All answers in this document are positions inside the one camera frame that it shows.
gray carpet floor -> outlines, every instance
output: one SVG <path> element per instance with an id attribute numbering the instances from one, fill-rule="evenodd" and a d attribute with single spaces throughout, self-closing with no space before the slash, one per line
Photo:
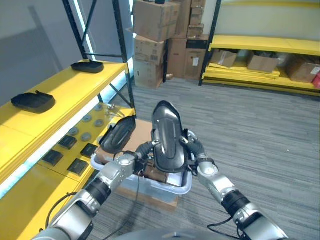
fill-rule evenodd
<path id="1" fill-rule="evenodd" d="M 291 238 L 320 239 L 319 98 L 241 87 L 197 86 L 174 78 L 158 89 L 133 86 L 138 119 L 150 121 L 161 100 L 172 102 L 184 128 L 203 142 L 251 202 L 258 204 Z M 122 90 L 127 94 L 127 87 Z M 112 103 L 123 105 L 120 97 Z M 133 201 L 112 194 L 94 218 L 89 239 L 103 239 L 127 217 Z M 138 203 L 115 236 L 152 228 L 205 230 L 229 216 L 193 178 L 191 191 L 170 213 Z M 229 222 L 217 230 L 236 236 Z"/>

black shelf upright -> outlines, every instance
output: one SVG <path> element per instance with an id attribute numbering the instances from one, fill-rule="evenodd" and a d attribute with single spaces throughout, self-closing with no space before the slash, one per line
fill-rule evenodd
<path id="1" fill-rule="evenodd" d="M 88 15 L 87 22 L 85 24 L 85 30 L 83 33 L 83 36 L 81 37 L 74 14 L 72 12 L 70 2 L 69 0 L 62 0 L 66 14 L 68 16 L 73 34 L 75 36 L 76 42 L 78 44 L 78 47 L 80 49 L 81 55 L 83 59 L 88 59 L 89 56 L 99 56 L 99 57 L 111 57 L 111 58 L 122 58 L 122 62 L 128 65 L 128 56 L 127 56 L 127 49 L 126 49 L 126 42 L 125 42 L 125 35 L 124 35 L 124 29 L 122 25 L 122 20 L 121 20 L 121 13 L 120 13 L 120 5 L 119 5 L 119 0 L 112 0 L 112 5 L 113 5 L 113 12 L 114 12 L 114 17 L 115 17 L 115 23 L 116 23 L 116 28 L 117 28 L 117 33 L 118 33 L 118 38 L 119 38 L 119 44 L 120 44 L 120 49 L 121 49 L 121 55 L 115 55 L 115 54 L 104 54 L 104 53 L 97 53 L 97 52 L 86 52 L 85 47 L 84 47 L 84 42 L 86 39 L 86 36 L 88 34 L 88 30 L 92 21 L 92 17 L 95 11 L 95 7 L 97 4 L 97 0 L 92 1 L 92 5 L 90 8 L 90 12 Z M 134 99 L 134 94 L 132 90 L 132 78 L 130 78 L 130 73 L 125 74 L 126 78 L 126 84 L 128 88 L 128 93 L 129 93 L 129 100 L 126 99 L 126 97 L 111 83 L 109 84 L 112 89 L 133 109 L 135 109 L 135 99 Z M 103 102 L 101 95 L 98 95 L 99 101 Z"/>
<path id="2" fill-rule="evenodd" d="M 209 51 L 209 46 L 212 43 L 214 36 L 215 36 L 215 31 L 216 31 L 216 26 L 217 26 L 217 22 L 218 22 L 218 16 L 219 16 L 219 11 L 220 11 L 220 7 L 221 7 L 221 0 L 217 0 L 216 4 L 215 4 L 215 9 L 214 9 L 214 14 L 213 14 L 213 20 L 212 20 L 212 24 L 211 24 L 211 30 L 210 30 L 210 35 L 209 35 L 209 40 L 206 46 L 206 52 L 205 52 L 205 56 L 204 56 L 204 60 L 203 60 L 203 64 L 202 64 L 202 69 L 201 69 L 201 75 L 200 75 L 200 79 L 199 79 L 199 86 L 202 85 L 203 83 L 203 74 L 206 71 L 206 67 L 207 64 L 210 60 L 210 58 L 212 57 L 213 54 L 213 49 L 211 49 L 211 51 Z"/>

gray wall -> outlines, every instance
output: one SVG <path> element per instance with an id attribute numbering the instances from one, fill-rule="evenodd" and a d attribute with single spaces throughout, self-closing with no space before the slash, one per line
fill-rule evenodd
<path id="1" fill-rule="evenodd" d="M 210 32 L 216 2 L 216 0 L 206 1 L 202 18 L 205 34 Z M 308 0 L 308 2 L 318 3 L 319 0 Z M 319 41 L 319 23 L 320 7 L 221 5 L 215 34 Z"/>
<path id="2" fill-rule="evenodd" d="M 61 0 L 0 1 L 0 105 L 81 58 Z"/>
<path id="3" fill-rule="evenodd" d="M 92 0 L 81 1 L 88 16 Z M 120 0 L 120 10 L 123 28 L 130 28 L 129 0 Z M 111 0 L 97 1 L 90 28 L 96 52 L 121 54 Z M 131 58 L 132 33 L 125 31 L 125 40 Z M 0 106 L 81 59 L 61 0 L 0 0 Z"/>

warehouse shelf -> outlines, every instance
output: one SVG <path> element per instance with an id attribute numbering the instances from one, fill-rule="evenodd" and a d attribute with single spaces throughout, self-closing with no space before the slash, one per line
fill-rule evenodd
<path id="1" fill-rule="evenodd" d="M 209 51 L 211 49 L 245 49 L 320 56 L 320 41 L 263 36 L 215 35 L 209 45 Z"/>
<path id="2" fill-rule="evenodd" d="M 281 1 L 281 0 L 223 0 L 223 6 L 271 6 L 271 7 L 304 7 L 319 8 L 314 1 Z"/>
<path id="3" fill-rule="evenodd" d="M 90 165 L 90 158 L 82 156 L 81 150 L 88 144 L 98 146 L 97 137 L 103 136 L 110 124 L 117 123 L 124 116 L 135 115 L 135 109 L 116 107 L 115 115 L 106 114 L 107 105 L 103 105 L 103 110 L 91 110 L 88 114 L 91 115 L 90 122 L 80 121 L 76 124 L 79 132 L 76 136 L 77 142 L 70 149 L 65 149 L 56 144 L 52 149 L 63 154 L 63 158 L 55 165 L 40 160 L 25 176 L 1 199 L 0 212 L 3 222 L 0 229 L 1 239 L 31 239 L 39 229 L 45 228 L 47 214 L 54 203 L 64 196 L 66 193 L 78 192 L 83 188 L 88 181 L 94 169 Z M 101 127 L 95 127 L 94 122 L 97 119 L 102 119 L 104 124 Z M 91 140 L 84 142 L 80 140 L 80 136 L 90 132 Z M 88 163 L 88 167 L 78 176 L 75 173 L 69 172 L 67 169 L 76 159 L 81 159 Z M 59 204 L 51 214 L 53 217 L 65 204 L 67 200 Z"/>
<path id="4" fill-rule="evenodd" d="M 243 86 L 250 88 L 276 90 L 282 92 L 299 93 L 312 96 L 320 96 L 320 89 L 316 89 L 312 83 L 291 81 L 282 68 L 279 68 L 279 77 L 263 77 L 252 74 L 252 71 L 243 71 L 244 74 L 232 73 L 229 69 L 206 67 L 203 74 L 203 83 Z"/>
<path id="5" fill-rule="evenodd" d="M 103 62 L 99 73 L 78 72 L 68 67 L 28 90 L 53 95 L 55 105 L 41 113 L 20 110 L 11 102 L 0 107 L 0 184 L 26 159 L 94 99 L 123 71 L 126 63 Z"/>

gray round disc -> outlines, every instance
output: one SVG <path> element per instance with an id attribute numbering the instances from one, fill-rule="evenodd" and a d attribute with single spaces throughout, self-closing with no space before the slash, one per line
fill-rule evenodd
<path id="1" fill-rule="evenodd" d="M 91 139 L 90 132 L 85 132 L 84 134 L 81 135 L 81 141 L 83 142 L 88 142 L 90 139 Z"/>
<path id="2" fill-rule="evenodd" d="M 92 116 L 88 114 L 82 118 L 82 121 L 84 121 L 85 123 L 88 123 L 91 121 L 91 119 L 92 119 Z"/>
<path id="3" fill-rule="evenodd" d="M 94 122 L 94 126 L 99 128 L 104 125 L 104 121 L 102 119 L 98 119 Z"/>
<path id="4" fill-rule="evenodd" d="M 103 109 L 103 107 L 102 107 L 101 104 L 97 104 L 97 105 L 95 105 L 95 107 L 94 107 L 94 110 L 95 110 L 96 112 L 100 112 L 102 109 Z"/>
<path id="5" fill-rule="evenodd" d="M 79 129 L 78 129 L 77 127 L 75 127 L 75 126 L 69 130 L 69 134 L 70 134 L 71 136 L 75 136 L 75 135 L 77 135 L 78 133 L 79 133 Z"/>

